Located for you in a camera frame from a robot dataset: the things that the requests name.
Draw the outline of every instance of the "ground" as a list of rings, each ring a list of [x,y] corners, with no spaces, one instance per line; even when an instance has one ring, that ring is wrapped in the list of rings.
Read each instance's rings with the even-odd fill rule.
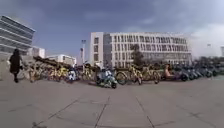
[[[224,77],[105,89],[76,82],[0,81],[0,126],[223,128]]]

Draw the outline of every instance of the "lamp post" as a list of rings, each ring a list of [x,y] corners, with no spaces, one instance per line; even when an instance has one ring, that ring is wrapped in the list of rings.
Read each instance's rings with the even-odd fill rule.
[[[82,40],[81,56],[82,56],[83,69],[84,69],[84,63],[85,63],[85,44],[86,44],[86,40]]]

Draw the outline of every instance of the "building facade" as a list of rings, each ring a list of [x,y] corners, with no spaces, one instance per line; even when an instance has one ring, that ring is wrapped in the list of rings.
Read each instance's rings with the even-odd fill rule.
[[[57,62],[63,62],[66,64],[70,64],[70,65],[75,65],[77,64],[77,59],[71,56],[67,56],[67,55],[52,55],[52,56],[48,56],[47,58],[49,58],[50,60],[55,60]]]
[[[90,62],[128,67],[132,62],[131,46],[138,44],[145,60],[191,63],[187,38],[171,33],[91,33]]]
[[[34,32],[9,17],[0,16],[0,53],[11,54],[17,48],[22,55],[26,55]]]
[[[41,58],[45,58],[45,49],[39,48],[36,46],[32,46],[28,49],[28,55],[29,56],[39,56]]]

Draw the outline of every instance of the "tree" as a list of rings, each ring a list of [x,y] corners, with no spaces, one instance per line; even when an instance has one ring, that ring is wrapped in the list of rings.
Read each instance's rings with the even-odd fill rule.
[[[139,50],[139,45],[138,44],[131,45],[131,50],[133,50],[131,54],[133,63],[137,66],[142,66],[144,61],[143,61],[143,54]]]

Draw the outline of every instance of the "pedestrian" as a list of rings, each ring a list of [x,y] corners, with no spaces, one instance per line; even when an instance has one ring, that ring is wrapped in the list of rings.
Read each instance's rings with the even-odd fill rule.
[[[12,56],[9,59],[10,62],[10,73],[14,75],[14,81],[16,83],[19,82],[17,76],[19,74],[19,70],[21,68],[20,61],[22,61],[22,58],[20,56],[19,50],[15,49]]]

